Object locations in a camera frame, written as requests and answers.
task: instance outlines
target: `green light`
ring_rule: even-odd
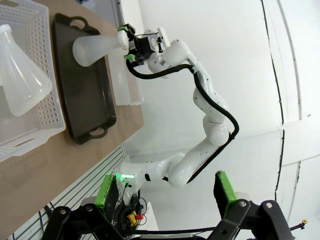
[[[127,174],[122,174],[122,175],[121,175],[121,174],[119,174],[119,173],[116,174],[115,177],[116,177],[116,178],[120,178],[120,177],[121,177],[122,179],[134,179],[134,178],[135,178],[134,175],[127,175]]]
[[[126,174],[122,174],[121,177],[125,178],[125,179],[134,179],[135,178],[135,176],[133,176],[133,175],[126,175]]]

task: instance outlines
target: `white backdrop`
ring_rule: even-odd
[[[164,27],[185,41],[211,75],[240,125],[238,138],[279,129],[281,118],[268,38],[259,1],[141,0],[146,29]],[[142,80],[144,127],[126,146],[132,155],[189,148],[204,138],[187,71]]]
[[[303,1],[303,7],[299,0],[281,0],[296,53],[302,118],[306,119],[298,121],[289,38],[277,2],[264,2],[286,129],[277,196],[285,217],[291,216],[290,224],[297,224],[297,220],[319,211],[320,206],[320,192],[312,191],[320,179],[316,157],[320,154],[320,6],[316,0]],[[188,44],[240,126],[236,140],[191,184],[175,189],[160,181],[148,182],[141,188],[152,202],[159,228],[216,224],[219,214],[212,187],[217,170],[227,171],[235,190],[248,193],[257,204],[273,199],[281,117],[261,2],[140,0],[139,5],[145,28],[164,27],[171,40]],[[133,162],[156,161],[180,150],[186,152],[205,137],[204,114],[193,104],[194,84],[187,71],[169,79],[142,80],[142,87],[144,127],[126,142]],[[306,195],[312,200],[302,211],[299,203]],[[243,234],[239,239],[248,237]]]

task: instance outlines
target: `green bracket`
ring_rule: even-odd
[[[109,189],[111,187],[112,181],[114,179],[114,175],[106,175],[104,177],[104,180],[101,184],[101,187],[99,189],[99,192],[96,196],[96,199],[94,201],[94,205],[96,205],[98,208],[102,209],[105,205],[107,193],[109,192]]]
[[[134,55],[134,54],[127,54],[127,55],[124,55],[124,58],[131,60],[131,59],[135,59],[135,58],[136,58],[136,55]]]
[[[218,171],[215,174],[213,193],[218,204],[221,217],[225,217],[230,207],[238,200],[225,171]]]
[[[128,28],[126,26],[121,26],[117,29],[117,31],[125,30],[126,32],[129,32]]]

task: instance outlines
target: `white storage crate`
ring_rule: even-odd
[[[49,76],[53,90],[17,117],[11,114],[0,86],[0,162],[29,152],[66,128],[53,66],[48,8],[30,0],[0,1],[3,24],[10,25],[16,43]]]

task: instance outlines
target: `black tray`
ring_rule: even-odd
[[[85,27],[71,26],[73,20],[81,20]],[[83,67],[72,52],[77,38],[99,34],[83,17],[60,13],[54,16],[52,35],[57,80],[69,133],[79,145],[104,137],[117,120],[105,58]]]

